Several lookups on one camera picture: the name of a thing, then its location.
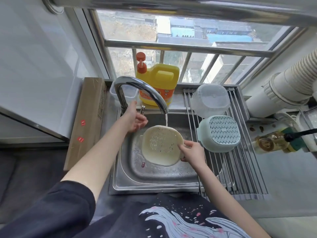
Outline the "green plastic colander basket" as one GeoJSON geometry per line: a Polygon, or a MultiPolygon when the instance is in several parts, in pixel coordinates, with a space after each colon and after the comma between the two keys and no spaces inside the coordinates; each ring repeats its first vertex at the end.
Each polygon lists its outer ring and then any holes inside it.
{"type": "Polygon", "coordinates": [[[241,141],[237,122],[230,116],[210,116],[203,119],[196,128],[197,139],[212,153],[226,153],[241,141]]]}

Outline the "person's right forearm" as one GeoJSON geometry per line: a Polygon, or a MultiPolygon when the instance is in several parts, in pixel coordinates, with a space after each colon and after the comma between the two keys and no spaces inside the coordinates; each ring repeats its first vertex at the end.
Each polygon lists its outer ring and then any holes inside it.
{"type": "Polygon", "coordinates": [[[197,161],[193,168],[200,177],[209,200],[220,212],[236,223],[251,238],[271,238],[223,187],[206,163],[197,161]]]}

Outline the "dark shirt with wave print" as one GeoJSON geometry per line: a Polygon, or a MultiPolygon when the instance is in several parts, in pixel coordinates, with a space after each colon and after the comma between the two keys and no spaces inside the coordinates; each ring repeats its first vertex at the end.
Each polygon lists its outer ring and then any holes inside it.
{"type": "Polygon", "coordinates": [[[0,238],[251,238],[196,194],[127,201],[90,224],[95,208],[90,189],[62,181],[0,229],[0,238]]]}

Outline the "chrome sink faucet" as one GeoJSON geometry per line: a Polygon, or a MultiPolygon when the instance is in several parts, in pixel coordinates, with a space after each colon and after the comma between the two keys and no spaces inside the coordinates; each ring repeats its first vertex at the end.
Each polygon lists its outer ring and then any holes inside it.
{"type": "Polygon", "coordinates": [[[121,76],[117,78],[114,82],[114,89],[119,99],[121,105],[121,115],[125,113],[128,108],[128,104],[125,99],[124,92],[122,90],[122,85],[129,85],[137,89],[143,90],[149,94],[149,96],[154,100],[154,102],[159,107],[162,114],[168,114],[168,106],[164,101],[163,97],[149,84],[144,81],[131,76],[121,76]]]}

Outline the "long brown cardboard box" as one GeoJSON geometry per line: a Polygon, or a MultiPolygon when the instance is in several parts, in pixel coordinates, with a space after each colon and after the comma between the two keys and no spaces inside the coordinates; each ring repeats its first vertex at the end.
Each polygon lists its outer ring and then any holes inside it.
{"type": "Polygon", "coordinates": [[[84,78],[64,171],[69,171],[100,140],[105,98],[104,79],[84,78]]]}

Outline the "person's left forearm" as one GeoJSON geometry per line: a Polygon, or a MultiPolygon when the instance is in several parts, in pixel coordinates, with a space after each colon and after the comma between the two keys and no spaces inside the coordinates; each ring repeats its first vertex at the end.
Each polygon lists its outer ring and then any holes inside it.
{"type": "Polygon", "coordinates": [[[61,181],[74,181],[83,184],[92,192],[95,201],[97,201],[122,142],[128,133],[128,128],[128,123],[124,117],[120,117],[61,181]]]}

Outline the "small clear plastic container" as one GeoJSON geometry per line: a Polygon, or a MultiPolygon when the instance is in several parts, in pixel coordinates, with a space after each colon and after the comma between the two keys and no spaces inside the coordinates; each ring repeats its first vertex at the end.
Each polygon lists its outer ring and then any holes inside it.
{"type": "MultiPolygon", "coordinates": [[[[127,104],[129,104],[131,101],[137,99],[137,94],[138,94],[137,88],[126,85],[126,84],[122,85],[121,88],[122,88],[122,91],[125,95],[125,100],[126,100],[127,104]]],[[[112,85],[110,87],[110,95],[113,96],[115,102],[117,103],[116,106],[120,106],[120,102],[119,102],[118,96],[117,96],[116,91],[115,91],[114,83],[112,83],[112,85]]]]}

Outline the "roll-up steel drying rack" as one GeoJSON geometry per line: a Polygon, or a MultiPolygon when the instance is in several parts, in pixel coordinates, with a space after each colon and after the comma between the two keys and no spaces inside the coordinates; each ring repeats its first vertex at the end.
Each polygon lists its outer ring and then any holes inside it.
{"type": "Polygon", "coordinates": [[[243,95],[238,87],[227,87],[230,107],[225,115],[238,125],[240,143],[227,153],[204,150],[205,162],[221,184],[236,200],[265,200],[270,198],[256,152],[251,144],[247,122],[250,119],[243,95]]]}

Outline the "metal window guard railing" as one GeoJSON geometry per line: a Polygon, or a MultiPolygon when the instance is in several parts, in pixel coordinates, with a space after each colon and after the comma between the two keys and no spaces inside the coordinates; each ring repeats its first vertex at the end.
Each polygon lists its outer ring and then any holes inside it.
{"type": "Polygon", "coordinates": [[[221,83],[225,83],[231,75],[235,72],[238,66],[247,57],[256,57],[261,60],[265,58],[272,58],[276,51],[273,50],[253,50],[243,48],[229,48],[229,47],[203,47],[193,45],[182,45],[182,44],[168,44],[168,43],[156,43],[156,42],[139,42],[139,41],[128,41],[128,40],[112,40],[105,39],[105,47],[111,48],[131,48],[131,49],[142,49],[142,50],[158,50],[158,51],[177,51],[186,53],[206,53],[213,54],[214,58],[216,55],[227,56],[239,56],[240,59],[234,63],[233,68],[227,73],[221,83]]]}

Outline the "steel bar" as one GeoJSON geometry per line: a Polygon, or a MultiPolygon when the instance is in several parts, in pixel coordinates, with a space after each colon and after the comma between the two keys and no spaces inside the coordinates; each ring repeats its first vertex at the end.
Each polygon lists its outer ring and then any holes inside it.
{"type": "Polygon", "coordinates": [[[57,7],[109,9],[280,26],[317,27],[317,0],[48,0],[57,7]]]}

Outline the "brass gas valve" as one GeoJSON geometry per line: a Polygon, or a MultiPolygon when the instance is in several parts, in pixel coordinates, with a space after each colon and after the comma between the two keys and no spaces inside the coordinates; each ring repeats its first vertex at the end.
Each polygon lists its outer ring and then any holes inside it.
{"type": "Polygon", "coordinates": [[[284,133],[276,131],[264,136],[257,136],[254,141],[252,141],[253,149],[258,154],[284,150],[290,143],[285,140],[284,135],[284,133]]]}

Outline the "person's left hand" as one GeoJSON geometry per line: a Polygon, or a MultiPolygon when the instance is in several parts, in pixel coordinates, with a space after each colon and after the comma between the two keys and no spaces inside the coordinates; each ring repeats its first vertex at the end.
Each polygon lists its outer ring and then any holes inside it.
{"type": "Polygon", "coordinates": [[[128,132],[136,132],[148,124],[148,119],[141,113],[129,113],[129,106],[127,107],[123,117],[128,123],[128,132]]]}

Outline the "person's right hand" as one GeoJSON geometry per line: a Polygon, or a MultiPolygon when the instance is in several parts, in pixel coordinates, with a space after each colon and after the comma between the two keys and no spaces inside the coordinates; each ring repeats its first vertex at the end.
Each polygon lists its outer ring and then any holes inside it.
{"type": "Polygon", "coordinates": [[[188,162],[195,171],[200,171],[207,166],[205,162],[204,148],[199,144],[198,147],[187,148],[184,144],[178,144],[183,157],[180,159],[183,162],[188,162]]]}

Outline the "large clear plastic bowl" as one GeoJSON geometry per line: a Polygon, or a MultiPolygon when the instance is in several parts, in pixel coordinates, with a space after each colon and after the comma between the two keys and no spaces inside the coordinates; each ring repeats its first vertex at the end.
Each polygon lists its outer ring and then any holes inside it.
{"type": "Polygon", "coordinates": [[[219,84],[203,84],[190,98],[191,109],[200,117],[220,116],[228,110],[230,99],[227,90],[219,84]]]}

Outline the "cream plastic colander basket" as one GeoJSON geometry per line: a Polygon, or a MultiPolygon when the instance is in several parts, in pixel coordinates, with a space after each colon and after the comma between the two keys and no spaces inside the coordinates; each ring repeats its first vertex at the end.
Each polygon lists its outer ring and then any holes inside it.
{"type": "Polygon", "coordinates": [[[182,135],[174,128],[156,125],[139,136],[138,147],[144,159],[152,164],[170,167],[183,158],[179,145],[182,135]]]}

